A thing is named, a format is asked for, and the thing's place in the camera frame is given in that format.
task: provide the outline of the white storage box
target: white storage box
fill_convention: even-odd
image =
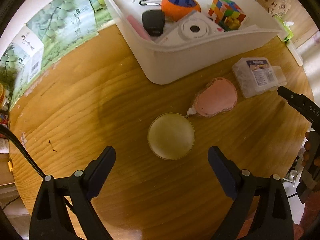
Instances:
[[[156,84],[168,84],[226,58],[259,48],[281,31],[276,20],[255,0],[232,0],[248,17],[240,30],[192,40],[183,45],[159,45],[141,38],[126,19],[131,14],[142,23],[141,15],[144,11],[160,8],[141,6],[139,1],[105,0],[145,75]],[[207,13],[213,0],[197,1],[202,12]]]

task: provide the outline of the wood grain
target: wood grain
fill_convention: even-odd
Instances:
[[[0,153],[0,186],[14,183],[14,177],[8,168],[8,161],[9,155]]]
[[[209,166],[209,147],[219,146],[255,176],[283,177],[309,126],[276,91],[242,96],[231,66],[252,56],[280,65],[287,87],[312,98],[303,68],[278,38],[169,85],[156,85],[112,26],[39,78],[12,110],[11,128],[18,138],[25,133],[30,155],[55,178],[84,169],[107,145],[116,149],[115,166],[92,200],[114,239],[210,239],[232,201]],[[147,142],[151,122],[167,112],[186,114],[194,95],[215,77],[235,85],[235,108],[212,118],[191,117],[196,141],[186,157],[166,161],[153,154]],[[42,180],[13,145],[11,158],[17,189],[31,212]],[[76,217],[71,218],[84,237]]]

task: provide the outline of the colorful cube puzzle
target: colorful cube puzzle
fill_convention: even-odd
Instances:
[[[221,20],[224,20],[224,17],[228,16],[238,19],[241,23],[246,16],[241,8],[235,2],[230,0],[213,0],[209,10],[209,15],[217,24]]]

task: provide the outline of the black power adapter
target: black power adapter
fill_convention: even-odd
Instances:
[[[150,36],[162,35],[164,22],[165,16],[162,10],[148,10],[142,14],[142,25]]]

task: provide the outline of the pink pouch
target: pink pouch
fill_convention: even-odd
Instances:
[[[196,94],[187,116],[198,114],[211,117],[231,110],[237,103],[238,95],[235,86],[225,78],[214,78],[206,89]]]
[[[131,14],[127,17],[128,22],[131,24],[131,26],[135,29],[137,34],[139,36],[147,41],[151,41],[149,33],[144,29],[142,24],[137,21],[136,18],[134,18]]]

